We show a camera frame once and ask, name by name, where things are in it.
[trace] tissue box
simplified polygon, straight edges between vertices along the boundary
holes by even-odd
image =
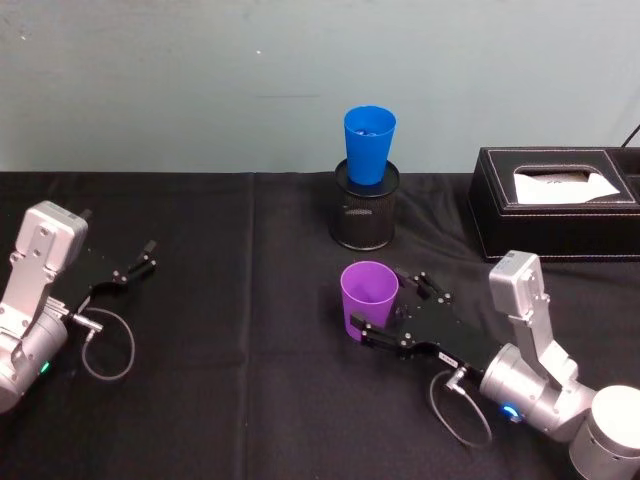
[[[518,202],[514,174],[563,173],[600,174],[619,193],[573,204]],[[639,188],[640,148],[482,148],[469,206],[486,259],[515,249],[545,260],[640,260]]]

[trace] black tablecloth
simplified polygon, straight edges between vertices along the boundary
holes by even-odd
[[[482,399],[494,444],[462,447],[426,406],[440,364],[402,362],[344,332],[339,274],[374,258],[428,270],[464,321],[510,340],[472,231],[469,180],[403,175],[394,241],[363,254],[328,234],[330,174],[1,174],[0,258],[24,210],[50,199],[90,208],[87,244],[111,257],[157,240],[159,268],[118,304],[138,343],[131,375],[115,385],[89,377],[72,332],[0,418],[0,478],[573,478],[566,446]],[[640,265],[544,272],[556,338],[582,381],[640,385]],[[7,261],[2,285],[8,274]]]

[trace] purple plastic cup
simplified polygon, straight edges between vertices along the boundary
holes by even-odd
[[[351,314],[362,313],[372,325],[384,327],[398,293],[398,277],[378,262],[357,262],[340,276],[342,308],[347,333],[360,341],[361,332],[351,325]]]

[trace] cable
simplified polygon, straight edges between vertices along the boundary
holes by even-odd
[[[91,376],[97,378],[98,380],[102,380],[104,382],[115,382],[116,380],[120,380],[127,373],[129,373],[129,371],[131,370],[131,367],[133,367],[133,362],[136,358],[136,341],[133,338],[133,332],[131,331],[131,328],[129,327],[129,325],[127,325],[127,322],[125,322],[125,320],[120,315],[117,315],[109,310],[105,310],[103,308],[97,308],[97,307],[89,307],[89,308],[85,308],[83,312],[97,312],[97,313],[102,313],[104,315],[109,315],[115,318],[116,320],[118,320],[122,324],[124,329],[127,331],[127,334],[129,335],[129,340],[131,341],[131,356],[129,357],[129,363],[127,364],[125,369],[117,375],[112,375],[112,376],[100,375],[98,372],[96,372],[93,368],[89,366],[89,362],[87,361],[87,349],[89,347],[89,344],[93,340],[93,333],[94,333],[93,330],[89,332],[89,335],[87,336],[87,339],[85,340],[84,345],[82,346],[82,364],[84,365],[84,368],[87,369],[87,372],[89,372]]]
[[[444,427],[447,430],[449,430],[449,433],[451,435],[453,435],[456,438],[456,440],[458,440],[463,445],[466,445],[467,447],[470,447],[470,448],[484,448],[484,447],[490,445],[491,442],[493,441],[493,434],[491,433],[491,427],[489,426],[489,422],[487,422],[487,418],[482,413],[482,410],[480,410],[480,407],[478,407],[476,402],[474,402],[473,399],[469,396],[469,394],[466,393],[464,390],[462,390],[462,389],[454,389],[453,391],[458,393],[462,397],[466,398],[467,401],[469,402],[469,404],[471,404],[473,409],[476,411],[476,413],[480,417],[480,420],[482,421],[482,424],[483,424],[483,426],[485,428],[485,431],[487,432],[487,441],[485,443],[474,443],[474,442],[470,442],[468,440],[465,440],[464,438],[462,438],[453,429],[453,427],[451,427],[451,425],[449,425],[449,423],[444,419],[444,417],[440,413],[440,410],[438,409],[438,407],[436,405],[436,402],[435,402],[435,399],[434,399],[433,391],[434,391],[435,385],[438,382],[438,380],[440,378],[444,377],[445,375],[449,375],[449,371],[448,370],[444,370],[444,371],[438,373],[435,377],[433,377],[433,380],[431,380],[431,384],[429,385],[429,396],[428,396],[427,400],[429,401],[429,404],[430,404],[431,408],[433,409],[433,413],[435,413],[436,417],[438,417],[438,420],[440,420],[440,423],[442,423],[444,425]]]
[[[639,131],[640,131],[640,125],[638,125],[638,126],[635,128],[635,130],[634,130],[633,132],[631,132],[631,135],[629,135],[629,136],[627,137],[627,139],[626,139],[626,140],[624,141],[624,143],[622,144],[622,147],[621,147],[621,148],[626,147],[626,146],[629,144],[629,142],[633,139],[633,137],[635,137],[635,136],[636,136],[636,133],[638,133]]]

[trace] light blue wall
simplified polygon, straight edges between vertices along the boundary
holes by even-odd
[[[640,122],[637,0],[0,0],[0,168],[317,171],[342,115],[403,171]]]

